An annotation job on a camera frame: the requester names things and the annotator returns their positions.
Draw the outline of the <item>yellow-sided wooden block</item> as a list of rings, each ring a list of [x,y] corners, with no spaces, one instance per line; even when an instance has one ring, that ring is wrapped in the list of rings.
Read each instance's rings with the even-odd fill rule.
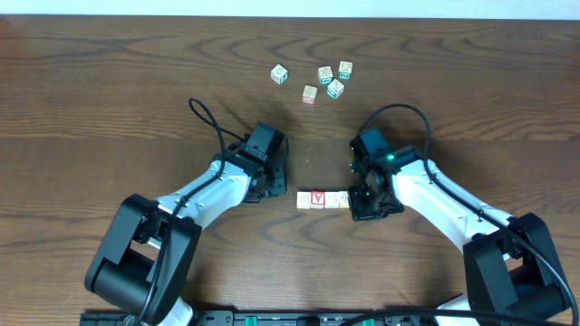
[[[349,195],[346,190],[339,192],[339,208],[340,209],[349,209]]]

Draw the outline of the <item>plain white wooden block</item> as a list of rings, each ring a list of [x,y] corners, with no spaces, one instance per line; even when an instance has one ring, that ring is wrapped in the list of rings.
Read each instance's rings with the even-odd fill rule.
[[[324,207],[327,209],[336,209],[340,206],[340,193],[327,191],[324,193]]]

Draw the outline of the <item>yellow-edged wooden block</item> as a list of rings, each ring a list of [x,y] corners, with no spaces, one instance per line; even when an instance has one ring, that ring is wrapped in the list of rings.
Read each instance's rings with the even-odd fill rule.
[[[298,191],[296,193],[296,208],[310,209],[311,208],[311,193],[306,191]]]

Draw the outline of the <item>red letter A block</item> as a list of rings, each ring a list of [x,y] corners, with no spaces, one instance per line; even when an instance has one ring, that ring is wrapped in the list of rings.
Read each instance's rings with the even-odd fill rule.
[[[325,192],[324,191],[312,191],[310,198],[311,208],[324,208],[325,207]]]

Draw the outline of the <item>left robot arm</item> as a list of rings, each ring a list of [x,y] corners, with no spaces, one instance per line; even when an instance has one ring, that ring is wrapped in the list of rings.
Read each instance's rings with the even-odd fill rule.
[[[86,290],[122,309],[126,325],[188,325],[181,298],[202,231],[229,208],[286,192],[285,135],[265,123],[215,155],[183,188],[123,200],[84,278]]]

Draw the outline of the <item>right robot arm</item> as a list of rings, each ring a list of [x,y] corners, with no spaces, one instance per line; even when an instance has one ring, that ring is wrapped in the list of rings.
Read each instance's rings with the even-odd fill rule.
[[[546,321],[577,304],[545,222],[514,217],[471,195],[418,149],[391,147],[368,129],[351,141],[348,190],[353,220],[370,221],[411,208],[462,253],[467,291],[439,306],[439,325],[505,325],[509,318]]]

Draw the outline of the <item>wooden block red number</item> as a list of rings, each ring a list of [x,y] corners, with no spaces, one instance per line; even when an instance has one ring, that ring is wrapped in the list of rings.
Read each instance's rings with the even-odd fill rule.
[[[306,104],[315,104],[315,99],[317,95],[318,89],[315,86],[305,85],[303,94],[302,94],[302,102]]]

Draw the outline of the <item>wooden block teal side far-left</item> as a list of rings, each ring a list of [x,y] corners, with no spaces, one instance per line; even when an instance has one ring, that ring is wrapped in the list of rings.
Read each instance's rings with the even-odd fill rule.
[[[270,73],[271,79],[278,85],[282,85],[288,78],[288,70],[281,64],[277,64]]]

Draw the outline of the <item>wooden block teal front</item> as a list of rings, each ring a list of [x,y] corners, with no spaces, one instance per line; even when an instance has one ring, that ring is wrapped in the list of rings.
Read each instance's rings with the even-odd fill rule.
[[[326,88],[326,93],[334,100],[337,100],[344,91],[344,84],[337,79],[333,79]]]

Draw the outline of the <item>wooden block teal letter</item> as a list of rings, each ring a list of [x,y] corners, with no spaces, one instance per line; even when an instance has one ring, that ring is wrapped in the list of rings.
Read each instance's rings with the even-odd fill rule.
[[[327,85],[334,79],[334,74],[331,66],[319,67],[317,70],[318,80],[321,85]]]

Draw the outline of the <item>wooden block green number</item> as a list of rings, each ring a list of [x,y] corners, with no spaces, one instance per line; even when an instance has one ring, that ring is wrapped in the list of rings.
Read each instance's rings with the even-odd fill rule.
[[[340,61],[338,69],[338,78],[342,80],[350,80],[353,76],[353,63],[347,61]]]

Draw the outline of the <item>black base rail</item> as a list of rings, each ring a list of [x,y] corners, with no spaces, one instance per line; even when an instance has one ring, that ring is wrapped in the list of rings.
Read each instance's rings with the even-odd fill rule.
[[[188,326],[339,326],[359,316],[359,313],[330,312],[193,312]],[[121,312],[82,313],[80,326],[132,325],[134,317]],[[394,316],[379,317],[358,322],[368,326],[421,326],[437,325],[434,317]]]

